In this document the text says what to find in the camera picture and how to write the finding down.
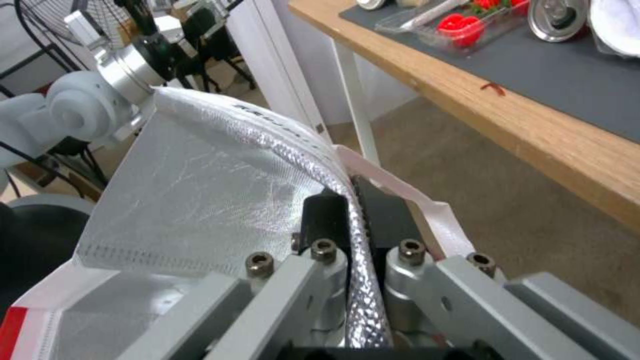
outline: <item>white cloth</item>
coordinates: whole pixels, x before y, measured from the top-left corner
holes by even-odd
[[[640,57],[640,0],[592,0],[591,28],[611,49]]]

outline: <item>white strap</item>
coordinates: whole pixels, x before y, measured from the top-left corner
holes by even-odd
[[[342,163],[352,171],[368,177],[396,195],[416,203],[427,220],[440,248],[446,257],[467,256],[475,251],[471,241],[460,227],[458,219],[446,202],[433,201],[420,190],[398,179],[396,176],[368,162],[357,152],[343,146],[334,145]]]

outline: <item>beige carpet floor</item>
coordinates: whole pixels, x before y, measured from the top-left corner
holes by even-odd
[[[373,124],[382,166],[448,202],[476,249],[509,277],[548,271],[640,325],[640,236],[434,104]],[[329,127],[358,147],[351,124]]]

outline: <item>white table leg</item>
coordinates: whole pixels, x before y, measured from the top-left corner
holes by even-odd
[[[347,102],[349,103],[353,124],[356,127],[356,134],[358,135],[362,155],[372,163],[380,165],[376,141],[371,131],[371,123],[366,111],[362,84],[360,84],[360,78],[358,77],[358,69],[356,68],[353,51],[340,45],[333,39],[332,43],[335,61],[340,71],[340,79],[342,80],[344,93],[347,95]]]

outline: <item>dark gray table mat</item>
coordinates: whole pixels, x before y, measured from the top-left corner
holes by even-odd
[[[398,11],[395,3],[371,12],[354,6],[340,17],[373,31]],[[599,53],[591,35],[551,44],[522,26],[466,57],[427,46],[411,33],[382,35],[640,143],[640,61]]]

